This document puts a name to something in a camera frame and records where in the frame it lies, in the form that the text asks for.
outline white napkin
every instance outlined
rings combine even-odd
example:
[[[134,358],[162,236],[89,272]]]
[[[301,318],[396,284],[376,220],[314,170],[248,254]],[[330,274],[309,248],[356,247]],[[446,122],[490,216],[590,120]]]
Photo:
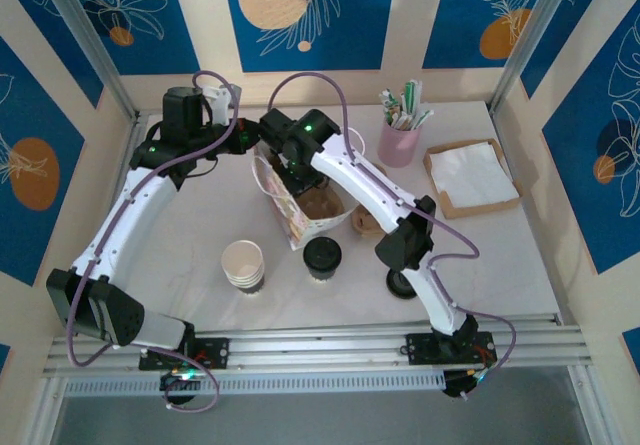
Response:
[[[456,208],[506,202],[517,198],[490,143],[478,143],[430,155],[438,193],[447,192]]]

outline floral wall print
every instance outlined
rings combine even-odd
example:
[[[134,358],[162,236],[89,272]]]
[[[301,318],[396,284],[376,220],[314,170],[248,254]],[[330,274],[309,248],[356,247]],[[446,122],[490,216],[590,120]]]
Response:
[[[62,59],[73,37],[51,0],[20,1]],[[182,74],[198,69],[178,0],[79,1],[120,74]]]
[[[50,0],[19,0],[40,32],[69,70],[91,104],[96,107],[104,85],[85,58],[73,35]]]
[[[83,143],[0,39],[0,271],[34,283]]]
[[[563,38],[548,39],[549,44],[541,55],[544,60],[539,59],[541,63],[548,62],[546,69],[589,2],[563,1],[560,10],[565,10],[565,18],[571,20],[567,18],[556,25]],[[440,0],[423,68],[503,66],[535,3],[536,0]]]
[[[377,70],[391,0],[229,0],[245,72]]]
[[[640,251],[640,0],[543,131],[598,273]]]

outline metal corner post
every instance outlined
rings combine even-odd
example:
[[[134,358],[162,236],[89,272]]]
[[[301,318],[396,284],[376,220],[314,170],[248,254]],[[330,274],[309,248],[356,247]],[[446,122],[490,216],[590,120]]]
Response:
[[[118,70],[107,49],[102,44],[98,33],[93,28],[79,0],[51,0],[60,16],[80,45],[102,83],[109,88],[122,112],[133,122],[136,109],[133,100],[120,80]]]
[[[513,47],[489,101],[491,116],[495,115],[504,103],[513,84],[522,74],[561,2],[562,0],[538,0],[536,2],[533,13]]]

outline black cup lid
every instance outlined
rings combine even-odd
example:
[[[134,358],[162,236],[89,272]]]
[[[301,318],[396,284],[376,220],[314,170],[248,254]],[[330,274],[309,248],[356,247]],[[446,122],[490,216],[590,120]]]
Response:
[[[316,237],[304,247],[304,263],[317,272],[331,272],[342,261],[342,250],[335,240],[329,237]]]

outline disposable coffee cup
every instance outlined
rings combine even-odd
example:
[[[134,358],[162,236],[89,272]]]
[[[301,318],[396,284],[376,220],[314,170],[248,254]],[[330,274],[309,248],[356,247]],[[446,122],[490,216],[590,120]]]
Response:
[[[264,285],[264,259],[260,247],[239,240],[222,253],[222,269],[227,279],[243,293],[255,293]]]
[[[311,276],[324,282],[333,277],[340,265],[342,250],[335,240],[329,237],[317,237],[304,247],[302,258]]]

